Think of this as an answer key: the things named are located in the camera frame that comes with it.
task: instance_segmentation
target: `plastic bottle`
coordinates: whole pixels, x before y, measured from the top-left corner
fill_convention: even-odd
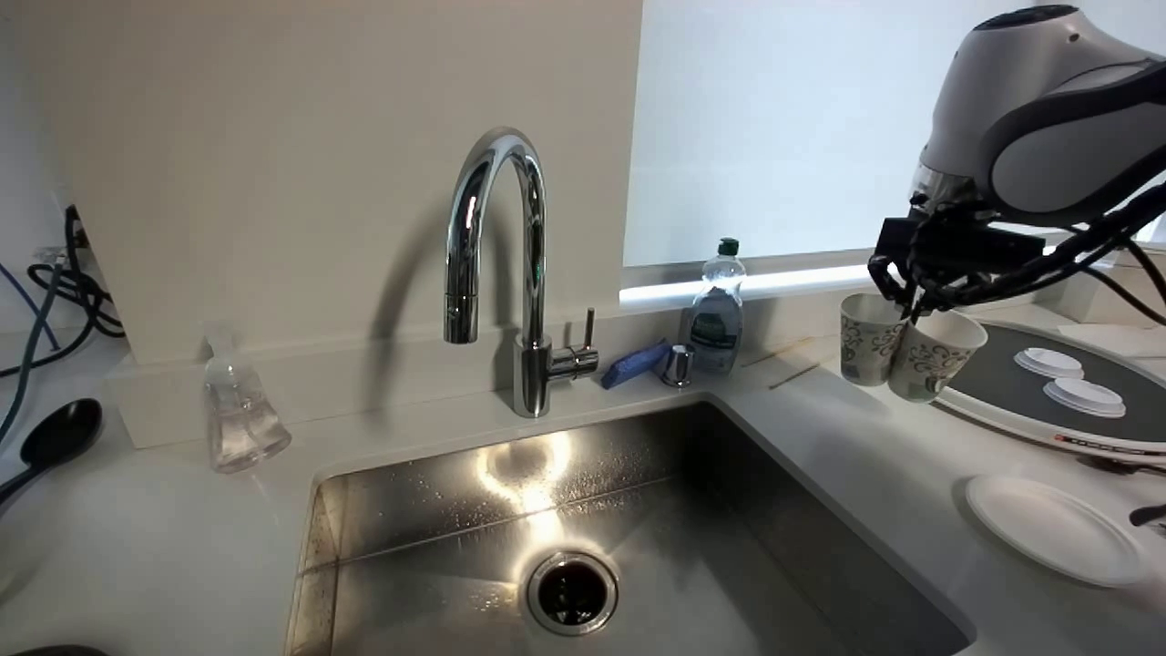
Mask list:
[[[745,336],[745,264],[740,242],[723,238],[717,256],[703,264],[703,294],[688,310],[688,350],[698,377],[728,377]]]

